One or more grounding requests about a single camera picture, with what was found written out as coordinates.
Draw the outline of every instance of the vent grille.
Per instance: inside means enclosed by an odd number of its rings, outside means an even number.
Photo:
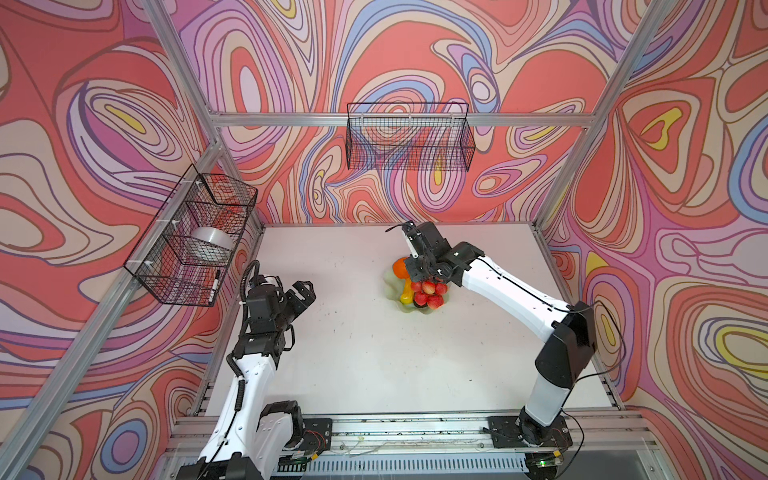
[[[273,476],[295,475],[299,469],[280,467]],[[414,455],[322,455],[306,465],[304,475],[391,475],[434,473],[527,472],[524,453]]]

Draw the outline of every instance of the colorful wall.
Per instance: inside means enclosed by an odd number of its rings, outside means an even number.
[[[590,112],[645,3],[222,0],[170,11],[215,111],[463,99],[474,112]],[[345,133],[222,132],[266,223],[530,221],[578,134],[478,127],[468,174],[402,174],[349,172]]]
[[[546,237],[681,478],[768,478],[768,5],[677,3]]]
[[[140,4],[0,2],[0,441],[206,146]],[[224,289],[212,309],[137,293],[25,479],[146,478],[197,391]]]

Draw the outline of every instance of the bunch of fruit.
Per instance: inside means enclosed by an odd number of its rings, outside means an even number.
[[[448,292],[448,285],[437,281],[425,280],[424,282],[412,282],[411,276],[408,275],[406,269],[406,258],[403,257],[397,260],[392,265],[392,271],[395,275],[406,281],[405,288],[400,296],[400,303],[403,305],[410,305],[417,308],[424,308],[428,306],[431,309],[438,309],[444,303],[443,295]]]
[[[411,290],[413,290],[414,306],[418,308],[428,306],[434,310],[445,303],[442,296],[448,292],[448,285],[425,280],[423,282],[411,282]]]

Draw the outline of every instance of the yellow fruit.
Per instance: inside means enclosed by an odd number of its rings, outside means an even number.
[[[403,305],[410,305],[413,303],[413,289],[411,288],[411,279],[409,278],[406,278],[406,286],[402,289],[400,303]]]

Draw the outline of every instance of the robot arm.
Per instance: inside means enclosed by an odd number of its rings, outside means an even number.
[[[595,351],[592,309],[571,307],[512,276],[482,250],[461,242],[451,247],[432,222],[401,225],[411,249],[406,268],[411,280],[437,279],[477,292],[522,321],[544,342],[536,357],[538,378],[520,412],[520,438],[541,445],[579,374]]]
[[[255,266],[251,288],[244,287]],[[268,480],[284,449],[299,450],[305,435],[295,401],[265,405],[266,393],[286,348],[286,331],[315,301],[311,282],[296,282],[283,291],[268,283],[253,261],[243,278],[243,325],[227,363],[235,372],[214,433],[194,465],[181,467],[178,480]]]

